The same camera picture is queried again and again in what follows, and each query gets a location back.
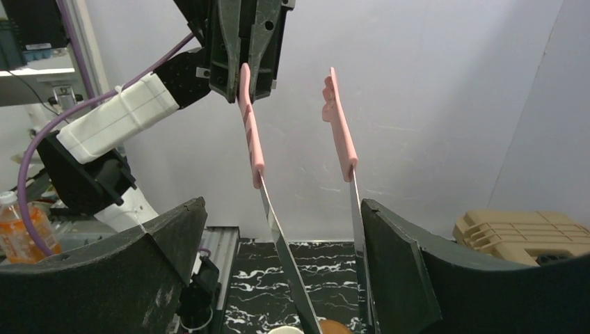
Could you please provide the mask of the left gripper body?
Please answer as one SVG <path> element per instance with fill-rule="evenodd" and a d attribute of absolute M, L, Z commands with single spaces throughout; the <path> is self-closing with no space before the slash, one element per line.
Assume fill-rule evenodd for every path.
<path fill-rule="evenodd" d="M 201 46 L 208 51 L 214 51 L 219 27 L 218 1 L 174 0 L 174 3 Z"/>

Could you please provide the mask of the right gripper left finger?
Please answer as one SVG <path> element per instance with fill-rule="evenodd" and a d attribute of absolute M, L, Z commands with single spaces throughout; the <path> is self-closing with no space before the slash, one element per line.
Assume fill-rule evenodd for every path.
<path fill-rule="evenodd" d="M 2 333 L 164 333 L 190 283 L 207 220 L 194 198 L 147 223 L 1 267 Z"/>

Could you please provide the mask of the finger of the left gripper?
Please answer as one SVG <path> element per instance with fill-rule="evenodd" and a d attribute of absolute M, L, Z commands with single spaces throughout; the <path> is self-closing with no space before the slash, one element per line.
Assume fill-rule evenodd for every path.
<path fill-rule="evenodd" d="M 212 2 L 212 13 L 209 16 L 211 34 L 209 85 L 229 103 L 235 102 L 239 85 L 240 14 L 240 0 L 218 0 Z"/>
<path fill-rule="evenodd" d="M 286 16 L 294 6 L 294 1 L 255 2 L 248 50 L 249 93 L 254 101 L 268 97 L 276 86 Z"/>

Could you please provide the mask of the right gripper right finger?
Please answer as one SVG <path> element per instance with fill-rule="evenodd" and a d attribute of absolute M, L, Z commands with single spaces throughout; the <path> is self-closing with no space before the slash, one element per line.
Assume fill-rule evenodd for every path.
<path fill-rule="evenodd" d="M 531 267 L 432 234 L 365 198 L 382 333 L 588 333 L 589 256 Z"/>

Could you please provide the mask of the tan plastic toolbox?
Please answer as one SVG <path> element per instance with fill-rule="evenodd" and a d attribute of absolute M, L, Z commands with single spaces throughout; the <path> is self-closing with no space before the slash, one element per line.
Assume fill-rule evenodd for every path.
<path fill-rule="evenodd" d="M 471 210 L 452 235 L 474 251 L 530 266 L 589 253 L 589 229 L 561 212 Z"/>

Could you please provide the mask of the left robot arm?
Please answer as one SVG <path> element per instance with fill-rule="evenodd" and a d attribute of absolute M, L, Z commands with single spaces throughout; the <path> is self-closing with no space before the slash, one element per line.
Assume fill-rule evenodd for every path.
<path fill-rule="evenodd" d="M 157 215 L 116 148 L 210 92 L 237 103 L 256 189 L 264 158 L 253 103 L 275 87 L 287 13 L 293 1 L 178 1 L 199 47 L 176 49 L 154 68 L 38 145 L 61 200 L 116 232 Z"/>

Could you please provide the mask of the wooden coaster stack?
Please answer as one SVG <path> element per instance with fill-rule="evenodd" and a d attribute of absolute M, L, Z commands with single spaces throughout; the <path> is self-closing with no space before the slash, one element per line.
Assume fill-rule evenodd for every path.
<path fill-rule="evenodd" d="M 353 332 L 344 324 L 332 320 L 332 319 L 321 319 L 319 321 L 323 334 L 352 334 Z"/>

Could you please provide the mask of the orange drink bottle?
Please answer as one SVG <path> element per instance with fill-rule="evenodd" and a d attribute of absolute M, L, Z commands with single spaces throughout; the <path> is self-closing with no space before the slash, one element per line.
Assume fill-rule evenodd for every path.
<path fill-rule="evenodd" d="M 38 235 L 54 254 L 61 253 L 60 242 L 47 215 L 32 204 L 28 204 L 28 209 Z M 13 264 L 34 264 L 46 258 L 24 225 L 14 191 L 1 192 L 1 249 Z"/>

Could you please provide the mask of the yellow green mug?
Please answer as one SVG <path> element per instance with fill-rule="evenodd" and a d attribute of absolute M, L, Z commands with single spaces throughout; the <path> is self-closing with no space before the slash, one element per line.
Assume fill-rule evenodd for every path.
<path fill-rule="evenodd" d="M 271 329 L 268 334 L 303 334 L 303 331 L 295 326 L 279 326 Z"/>

